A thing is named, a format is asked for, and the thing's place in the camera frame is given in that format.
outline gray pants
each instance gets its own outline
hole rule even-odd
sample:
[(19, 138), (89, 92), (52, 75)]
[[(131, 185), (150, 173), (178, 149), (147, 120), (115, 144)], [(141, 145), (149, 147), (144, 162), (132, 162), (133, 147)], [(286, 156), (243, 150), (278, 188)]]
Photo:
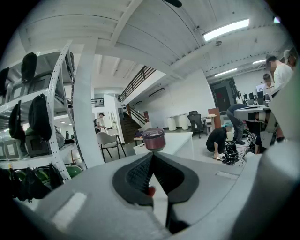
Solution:
[(241, 120), (235, 118), (234, 115), (229, 110), (226, 111), (226, 114), (233, 124), (234, 138), (236, 138), (237, 141), (241, 141), (245, 124)]

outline black cable bundle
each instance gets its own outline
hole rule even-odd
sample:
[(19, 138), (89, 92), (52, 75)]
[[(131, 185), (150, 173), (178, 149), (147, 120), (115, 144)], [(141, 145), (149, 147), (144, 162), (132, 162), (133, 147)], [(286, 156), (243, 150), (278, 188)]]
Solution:
[(224, 154), (224, 160), (222, 160), (222, 163), (224, 164), (234, 165), (239, 160), (239, 153), (236, 150), (236, 146), (233, 141), (226, 141)]

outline sneaker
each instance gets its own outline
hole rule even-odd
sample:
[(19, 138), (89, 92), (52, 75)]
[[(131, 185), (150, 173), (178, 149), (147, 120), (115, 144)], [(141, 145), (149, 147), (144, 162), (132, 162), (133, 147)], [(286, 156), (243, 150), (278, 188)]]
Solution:
[(235, 144), (237, 144), (237, 145), (245, 145), (246, 143), (244, 141), (236, 140)]

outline fluorescent light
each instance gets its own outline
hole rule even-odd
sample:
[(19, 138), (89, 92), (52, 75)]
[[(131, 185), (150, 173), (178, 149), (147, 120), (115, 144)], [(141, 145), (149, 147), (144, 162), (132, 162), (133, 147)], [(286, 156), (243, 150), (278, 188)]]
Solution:
[(260, 62), (265, 62), (265, 61), (266, 61), (266, 59), (263, 59), (263, 60), (255, 61), (252, 64), (256, 64), (256, 63), (260, 63)]
[(249, 19), (246, 19), (246, 20), (242, 20), (242, 21), (239, 21), (239, 22), (235, 22), (235, 23), (232, 23), (232, 24), (229, 24), (229, 25), (226, 25), (224, 27), (221, 27), (221, 28), (218, 28), (216, 30), (213, 30), (211, 32), (208, 32), (208, 33), (205, 33), (203, 35), (205, 41), (209, 41), (213, 38), (216, 38), (222, 34), (225, 34), (227, 32), (231, 32), (231, 31), (234, 31), (234, 30), (237, 30), (237, 29), (240, 29), (240, 28), (244, 28), (244, 27), (247, 27), (249, 26)]
[(274, 22), (279, 23), (280, 22), (279, 17), (274, 17)]
[(230, 73), (230, 72), (233, 72), (233, 71), (236, 71), (236, 70), (238, 70), (238, 69), (235, 68), (235, 69), (228, 70), (228, 71), (226, 71), (226, 72), (218, 73), (218, 74), (215, 75), (215, 77), (220, 76), (220, 75), (223, 75), (223, 74), (226, 74), (226, 73)]

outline cylindrical container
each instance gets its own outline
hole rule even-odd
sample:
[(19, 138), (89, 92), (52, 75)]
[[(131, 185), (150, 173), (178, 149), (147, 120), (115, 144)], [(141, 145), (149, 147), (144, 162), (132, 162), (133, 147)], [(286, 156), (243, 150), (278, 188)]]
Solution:
[(142, 137), (146, 148), (150, 151), (160, 151), (165, 147), (165, 132), (160, 127), (147, 129)]

